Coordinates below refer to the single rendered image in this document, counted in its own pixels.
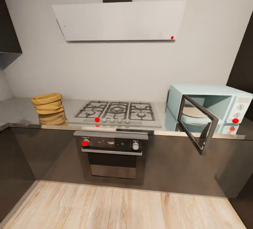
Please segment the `popcorn bag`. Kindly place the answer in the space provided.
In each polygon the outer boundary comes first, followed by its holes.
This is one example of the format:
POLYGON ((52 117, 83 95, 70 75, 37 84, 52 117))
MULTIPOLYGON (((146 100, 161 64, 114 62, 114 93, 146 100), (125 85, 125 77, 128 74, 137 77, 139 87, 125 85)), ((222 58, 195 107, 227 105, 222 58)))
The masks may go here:
POLYGON ((36 108, 36 113, 48 115, 58 113, 64 110, 61 99, 61 94, 50 93, 32 97, 31 102, 36 108))

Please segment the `microwave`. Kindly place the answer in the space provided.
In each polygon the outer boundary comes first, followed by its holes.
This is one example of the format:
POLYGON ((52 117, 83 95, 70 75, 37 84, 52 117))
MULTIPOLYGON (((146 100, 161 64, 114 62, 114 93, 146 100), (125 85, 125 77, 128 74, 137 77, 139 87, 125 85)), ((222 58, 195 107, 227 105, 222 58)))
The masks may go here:
POLYGON ((253 94, 222 84, 171 84, 168 104, 201 156, 218 123, 241 123, 253 94))

